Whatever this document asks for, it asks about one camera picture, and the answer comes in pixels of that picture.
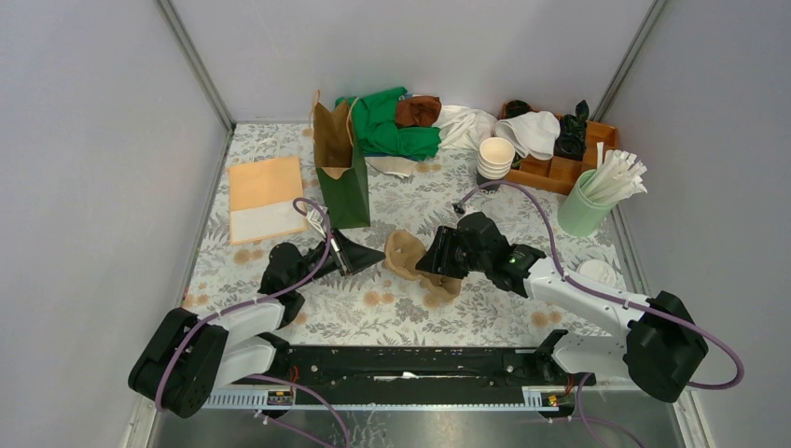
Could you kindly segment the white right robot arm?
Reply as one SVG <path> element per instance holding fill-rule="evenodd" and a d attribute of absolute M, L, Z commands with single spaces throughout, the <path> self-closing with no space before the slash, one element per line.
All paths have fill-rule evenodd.
<path fill-rule="evenodd" d="M 652 398 L 672 403 L 709 351 L 674 294 L 649 298 L 576 273 L 563 278 L 543 251 L 511 244 L 481 212 L 456 228 L 438 227 L 416 268 L 457 279 L 483 273 L 501 290 L 557 305 L 604 329 L 604 336 L 565 334 L 536 357 L 536 375 L 550 385 L 570 373 L 629 378 Z"/>

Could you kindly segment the green paper bag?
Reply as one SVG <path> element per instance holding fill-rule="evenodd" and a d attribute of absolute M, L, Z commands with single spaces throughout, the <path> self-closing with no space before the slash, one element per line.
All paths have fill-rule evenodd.
<path fill-rule="evenodd" d="M 313 161 L 330 223 L 337 229 L 370 225 L 368 170 L 352 121 L 356 101 L 343 99 L 333 110 L 312 98 Z"/>

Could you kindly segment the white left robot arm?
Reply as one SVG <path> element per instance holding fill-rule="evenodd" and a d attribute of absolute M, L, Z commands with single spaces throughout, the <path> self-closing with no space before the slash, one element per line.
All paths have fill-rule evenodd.
<path fill-rule="evenodd" d="M 271 333 L 299 314 L 304 303 L 299 288 L 331 273 L 354 275 L 384 258 L 382 251 L 355 243 L 339 230 L 306 253 L 291 243 L 276 245 L 259 298 L 205 318 L 184 308 L 168 312 L 133 365 L 129 388 L 188 418 L 216 389 L 249 375 L 281 382 L 290 361 Z"/>

